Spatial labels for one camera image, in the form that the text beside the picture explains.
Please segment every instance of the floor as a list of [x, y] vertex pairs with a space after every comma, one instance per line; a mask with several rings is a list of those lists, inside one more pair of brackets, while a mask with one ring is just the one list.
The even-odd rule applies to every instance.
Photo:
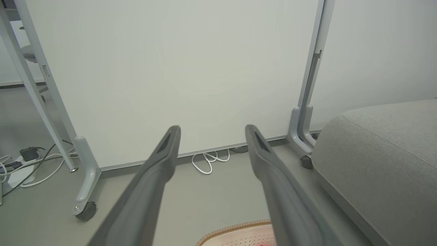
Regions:
[[[326, 214], [345, 245], [369, 245], [355, 225], [318, 186], [312, 171], [300, 166], [300, 154], [293, 146], [284, 140], [275, 141], [272, 145], [310, 198]], [[220, 152], [220, 155], [226, 154], [226, 151]], [[198, 157], [196, 164], [202, 169], [208, 168], [201, 158]], [[154, 246], [195, 245], [214, 230], [269, 218], [261, 183], [253, 174], [247, 153], [232, 153], [228, 162], [213, 163], [214, 171], [210, 175], [199, 173], [190, 160], [179, 159], [180, 165], [166, 184]], [[42, 166], [37, 179], [50, 173], [57, 163], [53, 161]], [[0, 244], [86, 245], [138, 167], [102, 174], [92, 198], [98, 210], [88, 222], [70, 215], [83, 181], [80, 170], [83, 169], [68, 173], [64, 166], [46, 182], [32, 188], [18, 189], [4, 197], [0, 206]]]

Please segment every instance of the basket rim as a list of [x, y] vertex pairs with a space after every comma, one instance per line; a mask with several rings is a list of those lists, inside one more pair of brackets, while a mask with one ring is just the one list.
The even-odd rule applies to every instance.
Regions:
[[234, 232], [234, 231], [238, 231], [241, 229], [246, 229], [246, 228], [256, 227], [256, 226], [261, 226], [261, 225], [271, 225], [271, 220], [270, 219], [255, 220], [255, 221], [250, 221], [250, 222], [246, 222], [246, 223], [242, 223], [242, 224], [228, 226], [228, 227], [225, 227], [223, 229], [213, 231], [211, 233], [206, 234], [202, 239], [200, 239], [199, 242], [196, 244], [196, 246], [204, 245], [206, 243], [206, 241], [210, 240], [213, 237], [217, 237], [217, 236], [229, 233], [229, 232]]

